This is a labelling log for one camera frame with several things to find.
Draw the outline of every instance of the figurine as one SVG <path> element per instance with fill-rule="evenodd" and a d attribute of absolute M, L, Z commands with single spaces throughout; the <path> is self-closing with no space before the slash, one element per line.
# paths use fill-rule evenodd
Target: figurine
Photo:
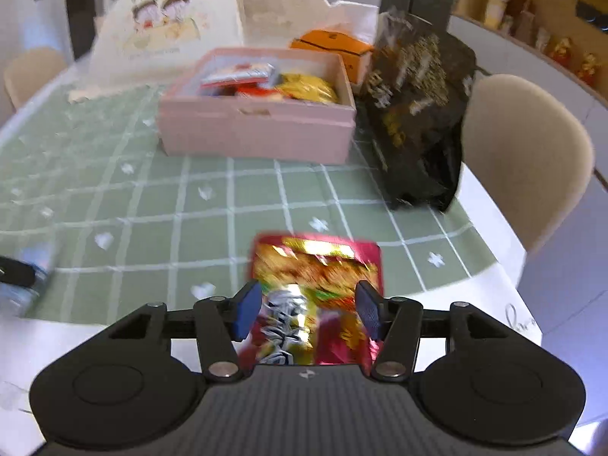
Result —
<path fill-rule="evenodd" d="M 588 86 L 593 87 L 598 71 L 600 71 L 601 65 L 599 62 L 596 54 L 586 53 L 585 56 L 583 56 L 583 64 L 577 71 L 576 76 Z"/>
<path fill-rule="evenodd" d="M 511 0 L 488 0 L 483 24 L 490 29 L 498 30 L 509 1 Z"/>
<path fill-rule="evenodd" d="M 549 58 L 568 68 L 570 60 L 572 60 L 572 41 L 570 38 L 562 38 L 549 53 Z"/>
<path fill-rule="evenodd" d="M 544 27 L 538 28 L 538 33 L 536 34 L 536 44 L 534 47 L 540 51 L 540 53 L 545 53 L 546 46 L 549 44 L 551 40 L 551 33 L 547 31 Z"/>

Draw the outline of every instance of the snack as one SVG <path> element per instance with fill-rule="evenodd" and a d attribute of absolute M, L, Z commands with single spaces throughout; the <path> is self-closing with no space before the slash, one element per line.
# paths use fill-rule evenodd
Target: snack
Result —
<path fill-rule="evenodd" d="M 241 365 L 362 365 L 378 351 L 355 311 L 355 286 L 367 280 L 382 294 L 380 249 L 326 235 L 256 239 L 251 276 L 264 299 Z"/>
<path fill-rule="evenodd" d="M 415 15 L 381 15 L 372 67 L 357 107 L 390 200 L 446 211 L 458 189 L 461 130 L 475 53 Z"/>
<path fill-rule="evenodd" d="M 235 96 L 267 101 L 283 101 L 285 99 L 285 96 L 283 96 L 281 91 L 275 87 L 266 89 L 251 84 L 238 86 L 236 88 Z"/>
<path fill-rule="evenodd" d="M 284 73 L 283 83 L 277 89 L 295 100 L 316 103 L 337 103 L 338 98 L 332 86 L 319 77 L 301 73 Z"/>
<path fill-rule="evenodd" d="M 275 68 L 270 63 L 243 63 L 232 65 L 205 75 L 201 87 L 239 86 L 240 84 L 266 84 L 273 80 Z"/>

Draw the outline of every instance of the cartoon illustration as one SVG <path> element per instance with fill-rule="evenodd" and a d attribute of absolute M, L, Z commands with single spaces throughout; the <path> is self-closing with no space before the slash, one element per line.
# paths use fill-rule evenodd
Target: cartoon illustration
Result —
<path fill-rule="evenodd" d="M 184 15 L 190 0 L 165 0 L 162 4 L 163 21 L 165 24 L 169 22 L 183 22 Z"/>
<path fill-rule="evenodd" d="M 165 50 L 176 44 L 201 38 L 190 0 L 145 0 L 133 7 L 135 35 L 124 45 L 125 51 Z"/>
<path fill-rule="evenodd" d="M 136 32 L 150 29 L 162 22 L 162 14 L 156 0 L 146 0 L 133 7 L 133 21 L 135 21 Z"/>

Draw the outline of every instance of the pink storage box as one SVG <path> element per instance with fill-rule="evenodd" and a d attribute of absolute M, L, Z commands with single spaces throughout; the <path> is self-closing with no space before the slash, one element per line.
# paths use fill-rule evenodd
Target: pink storage box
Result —
<path fill-rule="evenodd" d="M 203 95 L 203 75 L 248 62 L 267 62 L 282 73 L 321 77 L 334 86 L 339 103 Z M 355 127 L 355 102 L 338 54 L 217 48 L 163 94 L 156 124 L 169 155 L 219 154 L 343 164 Z"/>

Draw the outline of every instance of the beige chair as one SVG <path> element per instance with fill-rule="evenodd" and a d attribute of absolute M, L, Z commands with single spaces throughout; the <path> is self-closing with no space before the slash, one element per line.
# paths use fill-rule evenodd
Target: beige chair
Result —
<path fill-rule="evenodd" d="M 48 47 L 33 48 L 12 60 L 4 69 L 4 85 L 14 108 L 21 108 L 66 67 L 63 55 Z"/>
<path fill-rule="evenodd" d="M 512 75 L 475 84 L 463 155 L 528 253 L 578 204 L 594 169 L 583 125 L 551 94 Z"/>

